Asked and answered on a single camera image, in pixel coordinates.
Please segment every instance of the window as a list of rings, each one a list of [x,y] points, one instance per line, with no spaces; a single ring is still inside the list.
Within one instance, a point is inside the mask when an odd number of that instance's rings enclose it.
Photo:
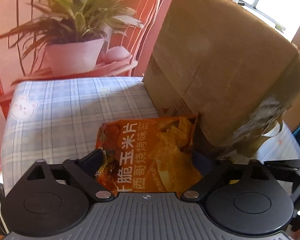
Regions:
[[[300,0],[239,0],[244,8],[291,41],[300,27]]]

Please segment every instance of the round black pad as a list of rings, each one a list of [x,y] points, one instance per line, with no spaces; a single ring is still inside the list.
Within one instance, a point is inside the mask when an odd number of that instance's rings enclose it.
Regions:
[[[46,214],[55,211],[61,205],[61,198],[53,193],[36,193],[26,198],[25,208],[35,214]]]
[[[248,214],[260,214],[271,206],[270,199],[257,192],[246,192],[237,195],[233,201],[237,209]]]
[[[89,201],[80,190],[56,181],[20,181],[1,211],[10,231],[23,236],[52,236],[69,230],[87,213]]]
[[[293,214],[293,203],[276,180],[240,180],[218,188],[205,207],[222,228],[245,236],[276,232],[288,225]]]

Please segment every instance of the pink wall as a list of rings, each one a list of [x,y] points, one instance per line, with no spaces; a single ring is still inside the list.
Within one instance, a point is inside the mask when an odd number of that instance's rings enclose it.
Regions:
[[[169,5],[172,0],[163,0],[162,4],[159,8],[157,17],[155,19],[155,22],[153,26],[151,27],[147,38],[145,40],[145,43],[142,48],[142,52],[140,54],[140,58],[138,60],[138,65],[136,67],[136,70],[134,72],[135,76],[142,76],[143,73],[146,71],[146,67],[148,65],[148,61],[150,59],[155,41],[157,40],[157,37],[159,35],[159,31],[161,29],[163,20],[166,16],[166,13],[168,11]]]
[[[30,7],[26,3],[30,0],[19,0],[20,24],[30,20]],[[0,0],[0,34],[9,31],[16,26],[16,0]],[[31,64],[26,64],[25,70],[29,72]],[[11,82],[22,76],[19,66],[17,49],[8,49],[7,40],[0,40],[0,74],[4,92],[8,92]],[[6,120],[0,108],[0,166],[1,166],[1,144]]]

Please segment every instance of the corn chip package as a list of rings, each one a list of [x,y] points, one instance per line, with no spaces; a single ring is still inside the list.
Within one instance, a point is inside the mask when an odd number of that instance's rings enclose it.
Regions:
[[[104,161],[96,180],[119,192],[176,192],[202,176],[187,152],[195,116],[119,120],[103,123],[97,148]]]

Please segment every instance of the gray textured gripper plate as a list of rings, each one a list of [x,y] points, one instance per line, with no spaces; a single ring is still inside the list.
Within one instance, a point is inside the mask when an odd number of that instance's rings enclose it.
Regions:
[[[29,240],[14,232],[5,240]],[[67,232],[41,240],[243,240],[215,226],[194,203],[174,193],[120,193],[108,203],[94,204],[85,219]],[[289,240],[282,232],[263,240]]]

